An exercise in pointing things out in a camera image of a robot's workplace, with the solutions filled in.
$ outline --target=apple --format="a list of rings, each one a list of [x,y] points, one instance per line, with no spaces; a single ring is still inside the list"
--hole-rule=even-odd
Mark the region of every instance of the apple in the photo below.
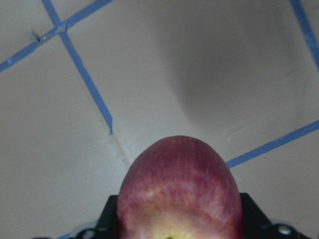
[[[235,180],[203,141],[163,138],[142,152],[120,187],[120,239],[242,239]]]

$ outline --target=tape line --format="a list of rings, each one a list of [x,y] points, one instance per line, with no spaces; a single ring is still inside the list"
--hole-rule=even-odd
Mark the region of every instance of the tape line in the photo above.
[[[112,0],[96,0],[93,3],[89,4],[88,6],[86,6],[85,8],[83,8],[82,10],[80,10],[79,12],[75,13],[73,16],[63,21],[61,24],[65,24],[66,28],[70,29],[76,23],[83,20],[84,18],[91,15],[92,13],[96,12],[98,9],[110,3],[111,1]],[[2,63],[0,63],[0,73],[7,70],[8,68],[16,64],[18,61],[25,58],[26,56],[30,55],[41,44],[46,42],[48,39],[51,39],[52,37],[54,37],[57,34],[56,32],[57,32],[57,26],[55,26],[53,29],[51,29],[44,35],[40,36],[40,44],[33,42],[29,44],[28,46],[26,46],[25,48],[23,48],[22,50],[20,50],[19,52],[17,52],[16,54],[6,59],[5,61],[3,61]]]
[[[112,0],[96,0],[87,7],[83,8],[82,10],[78,11],[76,14],[68,18],[64,21],[67,28],[71,28],[74,24],[78,23],[79,21],[83,20],[90,14],[94,13],[101,7],[105,6],[106,4],[110,3]]]
[[[64,26],[65,23],[64,22],[61,23],[61,20],[54,9],[54,6],[52,5],[51,0],[42,0],[42,3],[44,5],[47,13],[49,14],[51,21],[53,22],[54,26],[57,28],[57,30],[59,28],[61,28],[62,26]],[[94,8],[86,8],[86,9],[89,9],[89,12],[96,11],[97,6],[96,5],[94,5],[94,6],[95,6]],[[67,35],[66,31],[59,32],[59,35],[61,37],[61,40],[63,41],[65,48],[68,51],[70,57],[72,58],[78,72],[80,73],[86,87],[88,88],[89,92],[91,93],[96,105],[98,106],[106,124],[108,125],[108,127],[110,129],[110,134],[112,134],[113,133],[113,119],[112,119],[110,111],[108,110],[108,108],[105,105],[98,89],[96,88],[94,82],[92,81],[90,74],[85,69],[80,56],[75,51],[75,49],[71,43],[71,40],[70,40],[69,36]]]
[[[319,70],[319,49],[316,37],[312,31],[311,25],[307,19],[307,15],[303,9],[300,0],[290,0],[291,6],[295,12],[296,18],[303,31],[308,48],[314,58],[317,69]]]
[[[67,233],[67,234],[65,234],[65,235],[63,235],[63,236],[60,236],[60,237],[57,238],[57,239],[69,239],[69,235],[70,235],[70,233]]]
[[[106,107],[106,105],[105,105],[98,89],[94,85],[94,82],[92,81],[89,73],[85,69],[81,58],[79,57],[79,55],[76,53],[75,49],[73,48],[72,43],[71,43],[70,38],[67,35],[67,33],[61,33],[60,37],[64,43],[65,48],[69,52],[76,68],[78,69],[80,75],[82,76],[83,81],[85,82],[88,90],[90,91],[96,105],[98,106],[104,120],[106,121],[107,125],[109,126],[110,134],[112,134],[113,133],[113,130],[112,130],[113,120],[112,120],[111,113],[109,112],[108,108]]]
[[[286,134],[283,137],[280,137],[278,139],[275,139],[274,141],[271,141],[269,143],[266,143],[256,149],[253,149],[239,157],[233,158],[226,162],[227,166],[229,168],[233,168],[239,164],[242,164],[248,160],[251,160],[253,158],[256,158],[257,156],[260,156],[264,153],[267,153],[275,148],[278,148],[286,143],[289,143],[297,138],[300,138],[302,136],[305,136],[306,134],[309,134],[313,131],[316,131],[319,129],[319,120],[308,124],[300,129],[297,129],[291,133]]]

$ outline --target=apple bottom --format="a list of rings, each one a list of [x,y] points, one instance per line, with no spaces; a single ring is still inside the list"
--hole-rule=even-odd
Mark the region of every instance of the apple bottom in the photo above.
[[[121,231],[121,239],[229,239],[236,237],[236,226],[180,210],[139,213],[131,225]]]

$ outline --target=screw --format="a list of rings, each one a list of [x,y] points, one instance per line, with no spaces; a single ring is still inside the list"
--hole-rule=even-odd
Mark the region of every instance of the screw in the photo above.
[[[283,235],[290,235],[290,233],[291,233],[291,229],[286,225],[279,225],[278,231],[279,231],[279,233],[281,233]]]

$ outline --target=red apple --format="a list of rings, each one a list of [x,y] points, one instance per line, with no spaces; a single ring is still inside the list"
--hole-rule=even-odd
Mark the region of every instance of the red apple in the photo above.
[[[240,193],[225,162],[188,136],[161,139],[120,188],[120,239],[242,239]]]

